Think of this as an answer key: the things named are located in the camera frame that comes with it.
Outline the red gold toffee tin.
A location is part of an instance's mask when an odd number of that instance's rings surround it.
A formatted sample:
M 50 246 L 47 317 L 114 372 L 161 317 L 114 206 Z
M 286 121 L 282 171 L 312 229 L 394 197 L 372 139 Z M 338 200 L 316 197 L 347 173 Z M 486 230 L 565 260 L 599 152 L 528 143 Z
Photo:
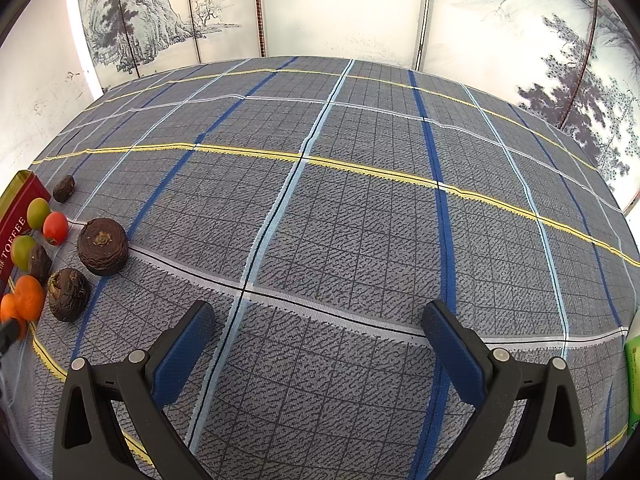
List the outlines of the red gold toffee tin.
M 1 288 L 8 284 L 14 263 L 11 259 L 11 245 L 15 237 L 27 234 L 27 208 L 35 198 L 51 200 L 51 194 L 33 171 L 17 171 L 1 195 Z

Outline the painted folding screen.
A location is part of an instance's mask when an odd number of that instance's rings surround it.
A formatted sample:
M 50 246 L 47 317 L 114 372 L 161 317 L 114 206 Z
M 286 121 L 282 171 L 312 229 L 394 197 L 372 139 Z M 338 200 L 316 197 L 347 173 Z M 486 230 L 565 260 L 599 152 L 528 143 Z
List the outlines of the painted folding screen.
M 570 134 L 627 205 L 639 187 L 639 47 L 608 0 L 76 0 L 100 84 L 306 54 L 413 68 Z

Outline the green packet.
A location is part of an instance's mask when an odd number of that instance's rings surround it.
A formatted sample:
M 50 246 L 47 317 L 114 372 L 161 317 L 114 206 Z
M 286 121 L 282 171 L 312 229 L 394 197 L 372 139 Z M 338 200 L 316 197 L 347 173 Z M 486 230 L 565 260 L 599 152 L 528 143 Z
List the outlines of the green packet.
M 629 327 L 624 345 L 628 377 L 628 434 L 632 434 L 640 420 L 640 312 L 637 311 Z

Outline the dark brown wrinkled fruit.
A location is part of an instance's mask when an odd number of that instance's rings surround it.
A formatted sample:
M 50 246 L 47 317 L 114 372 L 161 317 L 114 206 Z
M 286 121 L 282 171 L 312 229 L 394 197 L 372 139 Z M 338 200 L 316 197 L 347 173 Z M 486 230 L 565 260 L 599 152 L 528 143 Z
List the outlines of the dark brown wrinkled fruit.
M 30 248 L 27 272 L 35 278 L 43 288 L 47 287 L 51 266 L 52 260 L 43 246 L 35 244 Z

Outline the small dark brown fruit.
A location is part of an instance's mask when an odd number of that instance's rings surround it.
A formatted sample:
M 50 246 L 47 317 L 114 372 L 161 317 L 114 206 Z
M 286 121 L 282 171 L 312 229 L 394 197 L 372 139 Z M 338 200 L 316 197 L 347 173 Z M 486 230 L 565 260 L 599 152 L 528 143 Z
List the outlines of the small dark brown fruit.
M 75 179 L 71 174 L 66 174 L 55 185 L 52 196 L 60 204 L 66 203 L 75 192 Z

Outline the large dark brown fruit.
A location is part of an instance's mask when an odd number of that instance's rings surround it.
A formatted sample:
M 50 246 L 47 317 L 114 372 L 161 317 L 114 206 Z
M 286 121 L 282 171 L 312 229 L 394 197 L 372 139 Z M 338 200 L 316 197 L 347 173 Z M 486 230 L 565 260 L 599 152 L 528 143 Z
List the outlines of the large dark brown fruit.
M 128 238 L 115 220 L 95 218 L 81 229 L 77 252 L 91 273 L 110 276 L 122 270 L 128 260 Z

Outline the dark brown round fruit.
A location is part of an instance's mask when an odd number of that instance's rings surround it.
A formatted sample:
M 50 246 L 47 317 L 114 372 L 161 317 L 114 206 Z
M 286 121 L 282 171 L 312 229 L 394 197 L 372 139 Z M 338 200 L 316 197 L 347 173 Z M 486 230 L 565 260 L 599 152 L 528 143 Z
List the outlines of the dark brown round fruit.
M 85 275 L 74 268 L 64 268 L 48 279 L 50 310 L 62 322 L 75 322 L 85 311 L 91 285 Z

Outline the grey plaid tablecloth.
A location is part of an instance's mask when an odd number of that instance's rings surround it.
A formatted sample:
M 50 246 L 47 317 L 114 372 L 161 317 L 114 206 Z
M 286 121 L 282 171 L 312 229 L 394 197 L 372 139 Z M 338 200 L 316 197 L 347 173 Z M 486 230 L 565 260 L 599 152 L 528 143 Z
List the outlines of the grey plaid tablecloth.
M 567 359 L 589 478 L 629 440 L 639 249 L 594 159 L 525 101 L 342 58 L 200 65 L 106 92 L 32 171 L 76 184 L 54 270 L 93 219 L 130 244 L 77 321 L 44 312 L 2 363 L 40 479 L 72 359 L 148 348 L 198 299 L 215 331 L 166 415 L 216 479 L 425 476 L 472 412 L 421 330 L 437 298 L 491 347 Z

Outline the orange tangerine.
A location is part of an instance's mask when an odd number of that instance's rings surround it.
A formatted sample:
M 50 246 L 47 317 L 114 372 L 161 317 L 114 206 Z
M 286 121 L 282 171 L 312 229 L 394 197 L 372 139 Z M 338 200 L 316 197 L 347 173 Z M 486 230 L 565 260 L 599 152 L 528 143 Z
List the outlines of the orange tangerine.
M 44 290 L 31 275 L 21 276 L 14 286 L 16 310 L 27 322 L 37 322 L 44 306 Z
M 1 300 L 1 322 L 9 321 L 11 318 L 17 320 L 17 323 L 20 326 L 18 339 L 22 340 L 26 335 L 27 326 L 25 319 L 17 311 L 15 295 L 13 292 L 5 294 Z

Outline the yellow green round fruit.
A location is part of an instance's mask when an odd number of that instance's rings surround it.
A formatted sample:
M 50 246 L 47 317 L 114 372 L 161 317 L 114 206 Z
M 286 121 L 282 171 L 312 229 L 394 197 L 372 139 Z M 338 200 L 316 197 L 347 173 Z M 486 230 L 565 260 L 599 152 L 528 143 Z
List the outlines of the yellow green round fruit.
M 30 252 L 37 245 L 31 235 L 20 235 L 14 238 L 11 246 L 11 259 L 14 266 L 22 272 L 28 271 Z

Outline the red tomato fruit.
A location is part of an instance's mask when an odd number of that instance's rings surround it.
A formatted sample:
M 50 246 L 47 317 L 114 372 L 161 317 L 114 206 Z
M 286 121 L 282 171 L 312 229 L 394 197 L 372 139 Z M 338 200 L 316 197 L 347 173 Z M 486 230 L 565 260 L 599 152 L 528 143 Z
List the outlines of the red tomato fruit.
M 68 235 L 68 221 L 65 214 L 59 211 L 48 214 L 43 221 L 42 234 L 50 245 L 62 245 Z

